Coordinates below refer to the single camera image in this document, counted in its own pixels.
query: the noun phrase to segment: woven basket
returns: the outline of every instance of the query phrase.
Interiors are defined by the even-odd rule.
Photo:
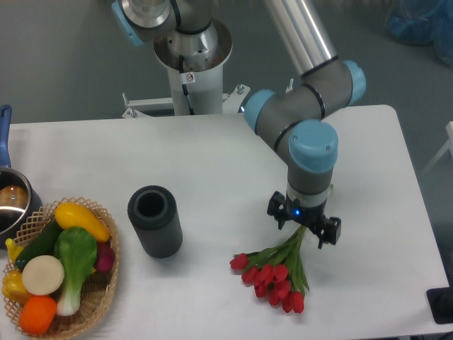
[[[92,327],[107,311],[110,302],[115,294],[115,287],[120,265],[120,245],[115,221],[101,205],[85,198],[63,198],[41,207],[34,212],[17,232],[14,242],[19,246],[26,246],[43,229],[44,226],[54,217],[55,208],[63,202],[75,202],[87,207],[97,218],[102,220],[110,230],[112,235],[110,246],[115,251],[115,263],[109,273],[93,273],[84,282],[81,291],[80,308],[76,314],[69,317],[55,316],[50,328],[42,336],[31,336],[22,331],[18,325],[22,307],[14,301],[4,297],[6,315],[16,326],[16,330],[24,335],[37,339],[70,339]],[[14,265],[9,260],[4,270],[5,275],[14,269]]]

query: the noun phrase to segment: tulip bouquet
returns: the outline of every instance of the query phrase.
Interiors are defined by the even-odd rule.
[[[253,253],[234,255],[231,269],[242,273],[242,281],[255,288],[257,298],[268,296],[269,303],[282,303],[286,313],[304,311],[305,289],[309,289],[300,258],[306,227],[301,225],[284,243]]]

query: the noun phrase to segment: metal pot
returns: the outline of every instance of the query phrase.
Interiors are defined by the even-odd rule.
[[[12,112],[9,105],[0,108],[0,249],[6,248],[6,239],[16,237],[27,217],[42,205],[28,179],[11,169],[8,135]]]

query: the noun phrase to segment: black cylinder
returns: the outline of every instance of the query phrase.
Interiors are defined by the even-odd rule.
[[[161,186],[145,186],[130,198],[127,215],[148,255],[159,259],[176,253],[183,242],[176,200]]]

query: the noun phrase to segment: white tabletop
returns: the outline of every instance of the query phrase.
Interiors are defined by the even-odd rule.
[[[388,106],[340,110],[326,119],[339,136],[326,214],[342,219],[336,246],[302,258],[311,291],[303,314],[255,297],[229,269],[231,255],[276,245],[266,215],[285,192],[285,164],[240,115],[92,120],[11,127],[13,168],[45,203],[90,198],[120,233],[120,278],[107,315],[82,339],[363,339],[447,332],[434,323],[429,288],[448,286],[401,133]],[[184,240],[169,259],[146,255],[127,218],[147,185],[176,197]],[[6,252],[0,251],[0,266]],[[0,339],[19,339],[0,314]]]

